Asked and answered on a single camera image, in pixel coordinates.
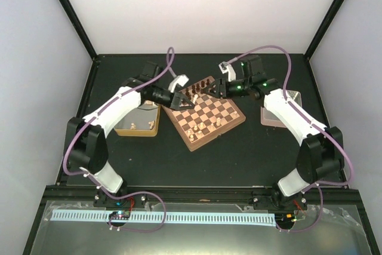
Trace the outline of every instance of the chessboard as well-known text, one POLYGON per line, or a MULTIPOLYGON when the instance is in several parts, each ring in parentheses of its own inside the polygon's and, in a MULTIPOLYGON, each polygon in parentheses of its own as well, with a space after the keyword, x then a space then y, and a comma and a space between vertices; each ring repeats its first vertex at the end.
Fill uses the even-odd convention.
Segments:
POLYGON ((194 109, 177 111, 164 107, 191 152, 245 121, 233 100, 217 99, 201 92, 213 81, 210 76, 180 91, 191 100, 196 97, 194 109))

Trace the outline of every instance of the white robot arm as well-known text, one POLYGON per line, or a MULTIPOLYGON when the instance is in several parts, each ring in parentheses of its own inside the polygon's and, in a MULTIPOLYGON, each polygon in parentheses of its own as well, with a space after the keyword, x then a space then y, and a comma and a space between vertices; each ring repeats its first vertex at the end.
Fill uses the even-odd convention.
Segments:
MULTIPOLYGON (((224 71, 232 69, 230 64, 223 64, 219 65, 220 69, 221 66, 224 66, 224 71)), ((285 98, 277 80, 267 79, 261 62, 259 65, 258 56, 243 60, 241 66, 244 79, 216 79, 203 92, 216 98, 252 96, 262 100, 263 106, 292 132, 300 145, 300 151, 296 168, 277 182, 281 197, 290 198, 329 173, 342 170, 342 154, 312 125, 325 130, 337 143, 343 145, 341 131, 336 127, 327 128, 315 120, 289 95, 285 98)))
POLYGON ((76 141, 70 151, 69 162, 72 168, 79 168, 85 174, 93 174, 97 181, 111 193, 120 190, 124 180, 108 162, 106 137, 113 127, 129 112, 139 107, 145 100, 150 100, 174 110, 185 110, 195 105, 182 93, 174 92, 175 85, 184 85, 188 78, 170 85, 166 90, 155 85, 148 85, 138 91, 131 91, 159 73, 157 67, 146 69, 152 75, 141 74, 126 81, 123 87, 105 104, 94 112, 81 118, 72 118, 67 125, 65 149, 69 146, 78 130, 90 122, 84 134, 76 141))

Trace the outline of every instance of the white panel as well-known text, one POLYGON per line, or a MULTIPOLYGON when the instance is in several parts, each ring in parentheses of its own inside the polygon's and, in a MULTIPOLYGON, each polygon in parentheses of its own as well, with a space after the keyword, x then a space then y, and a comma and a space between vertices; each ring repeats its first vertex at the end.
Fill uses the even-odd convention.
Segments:
POLYGON ((91 60, 58 0, 0 0, 0 254, 22 254, 91 60), (17 215, 17 222, 10 220, 17 215))
POLYGON ((344 135, 359 189, 382 248, 382 0, 345 0, 312 66, 332 125, 344 135))
POLYGON ((70 0, 100 53, 304 53, 332 0, 70 0))

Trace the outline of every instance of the purple cable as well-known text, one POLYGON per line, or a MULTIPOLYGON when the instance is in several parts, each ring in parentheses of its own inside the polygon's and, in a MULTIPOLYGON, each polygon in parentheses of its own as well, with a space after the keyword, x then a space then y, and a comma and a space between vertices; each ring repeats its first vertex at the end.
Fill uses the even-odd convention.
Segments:
MULTIPOLYGON (((138 89, 141 89, 147 85, 150 85, 151 83, 157 81, 160 77, 162 77, 168 70, 171 69, 171 65, 172 63, 174 62, 174 57, 175 57, 175 51, 174 51, 174 48, 173 47, 169 47, 169 49, 167 50, 167 54, 166 54, 166 62, 167 62, 167 65, 166 65, 166 68, 156 77, 154 77, 153 79, 151 79, 150 81, 147 81, 145 82, 144 84, 142 85, 139 85, 135 88, 132 88, 124 93, 121 94, 121 96, 125 96, 127 95, 128 93, 130 92, 133 92, 133 91, 136 91, 138 89)), ((114 97, 113 99, 111 99, 106 105, 104 105, 104 107, 102 109, 99 110, 99 112, 97 113, 98 116, 100 116, 109 106, 111 106, 114 102, 116 102, 118 99, 120 99, 119 97, 114 97)), ((96 117, 94 116, 93 118, 91 118, 88 122, 85 123, 85 125, 79 129, 79 131, 75 134, 73 140, 71 141, 71 143, 69 144, 69 146, 67 147, 67 150, 65 152, 65 155, 64 155, 64 158, 63 158, 63 169, 64 169, 64 172, 68 175, 68 176, 75 176, 75 175, 79 175, 79 174, 84 174, 83 171, 75 171, 75 172, 71 172, 67 169, 67 161, 69 159, 69 155, 70 155, 70 152, 72 151, 73 147, 74 147, 74 144, 77 142, 77 140, 79 139, 79 137, 81 136, 81 134, 87 129, 87 127, 89 127, 89 125, 96 119, 96 117)), ((92 174, 90 174, 90 179, 92 182, 94 182, 96 185, 99 185, 100 183, 94 178, 94 176, 92 174)), ((132 228, 123 228, 124 230, 129 230, 129 231, 134 231, 134 232, 142 232, 142 233, 149 233, 149 232, 154 232, 154 231, 157 231, 158 229, 160 229, 163 224, 164 224, 164 221, 165 221, 165 218, 166 218, 166 206, 165 206, 165 203, 163 202, 163 200, 157 196, 156 194, 152 193, 152 192, 134 192, 134 193, 131 193, 131 194, 128 194, 128 195, 125 195, 125 196, 120 196, 120 197, 116 197, 116 196, 113 196, 112 194, 110 194, 104 187, 101 188, 103 190, 103 192, 113 198, 113 199, 124 199, 124 198, 127 198, 127 197, 131 197, 131 196, 134 196, 134 195, 137 195, 137 194, 149 194, 149 195, 152 195, 154 196, 155 198, 157 198, 159 200, 159 202, 163 205, 163 209, 164 209, 164 217, 163 217, 163 220, 162 222, 159 224, 159 226, 157 226, 156 228, 153 228, 153 229, 149 229, 149 230, 140 230, 140 229, 132 229, 132 228)))
MULTIPOLYGON (((124 93, 121 94, 121 96, 125 96, 127 95, 128 93, 130 92, 133 92, 133 91, 136 91, 140 88, 143 88, 147 85, 150 85, 151 83, 157 81, 160 77, 162 77, 170 68, 171 68, 171 65, 172 63, 174 62, 174 57, 175 57, 175 51, 174 51, 174 48, 173 47, 169 47, 169 49, 167 50, 167 54, 166 54, 166 62, 167 62, 167 66, 166 68, 156 77, 154 77, 153 79, 151 79, 150 81, 147 81, 146 83, 142 84, 142 85, 139 85, 135 88, 132 88, 124 93)), ((104 107, 102 109, 99 110, 98 112, 98 116, 100 116, 109 106, 111 106, 114 102, 116 102, 117 100, 119 99, 119 97, 114 97, 112 98, 106 105, 104 105, 104 107)), ((73 147, 74 147, 74 144, 77 142, 77 140, 79 139, 79 137, 81 136, 81 134, 86 130, 87 127, 89 127, 89 125, 96 119, 96 117, 93 117, 91 118, 87 123, 85 123, 85 125, 76 133, 76 135, 74 136, 73 140, 71 141, 71 143, 69 144, 69 146, 67 147, 67 150, 65 152, 65 155, 64 155, 64 159, 63 159, 63 169, 64 169, 64 172, 68 175, 68 176, 76 176, 78 174, 83 174, 84 172, 83 171, 75 171, 75 172, 71 172, 67 169, 67 160, 69 158, 69 155, 70 155, 70 152, 72 151, 73 147)))
POLYGON ((299 230, 287 230, 287 229, 282 229, 276 222, 276 227, 277 229, 279 229, 280 231, 285 231, 285 232, 291 232, 291 233, 300 233, 300 232, 305 232, 305 231, 309 231, 311 230, 313 227, 315 227, 317 225, 317 223, 320 221, 321 219, 321 216, 322 216, 322 209, 324 209, 324 196, 322 195, 322 190, 319 186, 316 186, 317 189, 318 189, 318 192, 320 193, 320 211, 318 212, 318 216, 316 218, 316 221, 308 226, 307 228, 302 228, 302 229, 299 229, 299 230))
MULTIPOLYGON (((227 62, 227 64, 232 64, 233 62, 239 60, 240 58, 243 58, 243 57, 245 57, 245 56, 247 56, 247 55, 249 55, 251 53, 254 53, 256 51, 259 51, 259 50, 262 50, 262 49, 266 49, 266 48, 274 48, 274 49, 278 49, 278 50, 282 51, 285 54, 286 59, 288 60, 288 71, 286 72, 284 83, 282 85, 282 94, 284 95, 284 99, 287 100, 287 97, 288 97, 287 96, 287 83, 289 81, 289 77, 290 77, 291 72, 292 72, 292 60, 291 60, 291 56, 288 54, 288 52, 285 49, 283 49, 282 47, 275 46, 275 45, 261 46, 261 47, 249 50, 248 52, 243 53, 240 56, 237 56, 237 57, 229 60, 227 62)), ((310 119, 308 117, 306 117, 303 113, 301 113, 297 106, 295 106, 292 102, 288 102, 288 103, 306 122, 311 124, 310 119)), ((333 139, 332 136, 330 136, 326 131, 324 131, 323 129, 317 127, 317 125, 315 125, 315 124, 312 124, 312 127, 315 128, 316 130, 318 130, 320 133, 322 133, 326 138, 328 138, 328 140, 330 140, 332 142, 332 144, 334 144, 334 146, 344 156, 347 164, 349 165, 349 170, 350 170, 349 179, 347 181, 345 181, 345 182, 327 182, 327 181, 319 180, 318 183, 323 183, 323 184, 326 184, 326 185, 335 185, 335 186, 348 185, 353 180, 354 173, 355 173, 354 172, 354 167, 353 167, 353 164, 352 164, 350 158, 345 153, 344 149, 340 146, 340 144, 338 144, 335 141, 335 139, 333 139)), ((307 188, 304 189, 304 192, 308 191, 309 189, 311 189, 314 186, 315 186, 315 183, 312 183, 311 185, 309 185, 307 188)))

